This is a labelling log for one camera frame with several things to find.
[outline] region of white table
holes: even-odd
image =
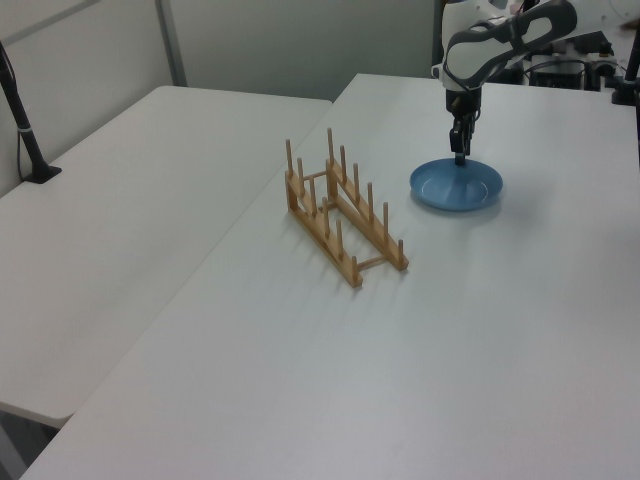
[[[441,86],[356,77],[296,156],[319,169],[333,127],[408,273],[352,290],[281,171],[24,479],[636,478],[634,122],[601,95],[487,85],[473,157],[506,190],[445,214],[408,186],[449,153]]]
[[[0,200],[0,409],[61,426],[329,102],[163,87]]]

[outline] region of blue plate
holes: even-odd
[[[502,190],[502,177],[484,163],[466,160],[457,166],[453,158],[445,158],[416,168],[411,190],[431,207],[466,212],[493,205]]]

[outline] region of floor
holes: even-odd
[[[0,480],[18,480],[57,430],[0,412]]]

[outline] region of white wall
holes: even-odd
[[[428,76],[439,4],[167,0],[165,8],[189,86],[335,100],[356,73]]]
[[[172,83],[154,0],[101,0],[5,47],[47,161]],[[0,95],[0,196],[18,184],[15,149]]]

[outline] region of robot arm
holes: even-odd
[[[638,0],[548,0],[510,15],[489,0],[450,0],[442,21],[445,58],[433,69],[454,118],[451,148],[464,162],[481,105],[481,87],[510,62],[546,44],[640,17]]]

